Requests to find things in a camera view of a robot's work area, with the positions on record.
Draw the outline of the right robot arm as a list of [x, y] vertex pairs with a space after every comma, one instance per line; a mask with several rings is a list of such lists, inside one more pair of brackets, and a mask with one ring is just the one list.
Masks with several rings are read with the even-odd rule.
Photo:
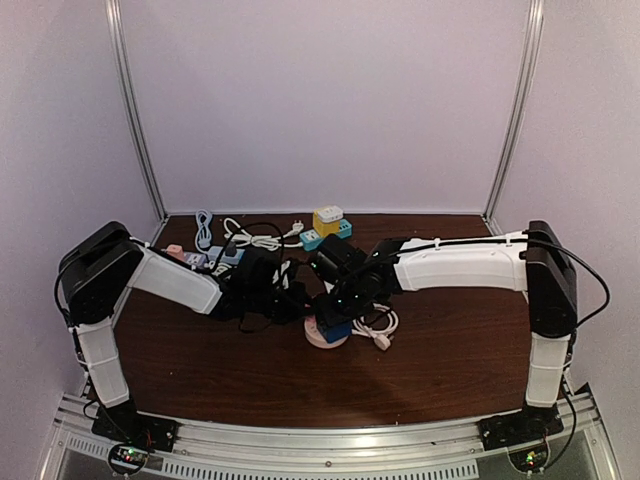
[[513, 419], [519, 440], [535, 440], [551, 424], [572, 336], [578, 327], [576, 271], [551, 227], [464, 239], [391, 238], [369, 253], [335, 234], [312, 253], [314, 274], [330, 285], [316, 297], [319, 324], [333, 327], [368, 314], [391, 296], [432, 288], [523, 292], [531, 350], [526, 409]]

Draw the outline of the white plug adapter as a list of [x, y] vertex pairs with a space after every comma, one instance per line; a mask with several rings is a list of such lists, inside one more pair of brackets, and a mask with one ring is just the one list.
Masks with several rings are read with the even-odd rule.
[[316, 211], [317, 218], [322, 223], [339, 222], [344, 215], [343, 210], [337, 205], [328, 205]]

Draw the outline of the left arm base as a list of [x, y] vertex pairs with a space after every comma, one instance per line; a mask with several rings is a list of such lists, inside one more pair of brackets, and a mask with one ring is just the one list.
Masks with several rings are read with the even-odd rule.
[[111, 408], [100, 407], [91, 427], [97, 436], [151, 452], [171, 452], [177, 430], [175, 420], [139, 413], [131, 402]]

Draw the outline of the yellow cube socket adapter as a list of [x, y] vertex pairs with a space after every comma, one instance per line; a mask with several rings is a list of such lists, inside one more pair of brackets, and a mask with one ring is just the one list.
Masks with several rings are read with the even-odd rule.
[[343, 210], [335, 205], [316, 209], [313, 212], [313, 229], [322, 238], [336, 234], [343, 216]]

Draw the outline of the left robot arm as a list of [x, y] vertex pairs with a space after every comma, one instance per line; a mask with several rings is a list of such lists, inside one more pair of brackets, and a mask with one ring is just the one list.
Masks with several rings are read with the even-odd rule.
[[54, 301], [76, 344], [78, 362], [100, 404], [110, 408], [106, 429], [123, 444], [137, 442], [144, 424], [122, 406], [132, 398], [115, 339], [115, 326], [135, 291], [215, 320], [260, 315], [274, 324], [306, 316], [311, 297], [297, 273], [301, 264], [250, 247], [239, 262], [197, 264], [180, 260], [111, 221], [59, 262]]

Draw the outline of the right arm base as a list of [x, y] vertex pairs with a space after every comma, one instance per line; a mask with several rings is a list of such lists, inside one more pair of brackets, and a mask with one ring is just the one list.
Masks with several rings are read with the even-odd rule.
[[564, 429], [556, 405], [551, 408], [525, 405], [509, 414], [483, 418], [477, 427], [485, 451], [544, 440]]

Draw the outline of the blue cube socket adapter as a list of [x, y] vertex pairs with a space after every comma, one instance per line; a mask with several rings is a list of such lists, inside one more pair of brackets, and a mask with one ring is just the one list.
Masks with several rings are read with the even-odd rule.
[[318, 324], [318, 330], [324, 340], [329, 343], [335, 343], [347, 338], [352, 333], [352, 323], [343, 322], [333, 326], [329, 326], [326, 322], [320, 322]]

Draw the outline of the pink round power strip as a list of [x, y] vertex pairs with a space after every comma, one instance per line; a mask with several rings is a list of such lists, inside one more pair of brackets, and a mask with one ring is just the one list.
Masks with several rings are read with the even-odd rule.
[[314, 316], [304, 320], [304, 335], [314, 347], [324, 350], [334, 349], [343, 345], [352, 334], [352, 323], [346, 322], [323, 330]]

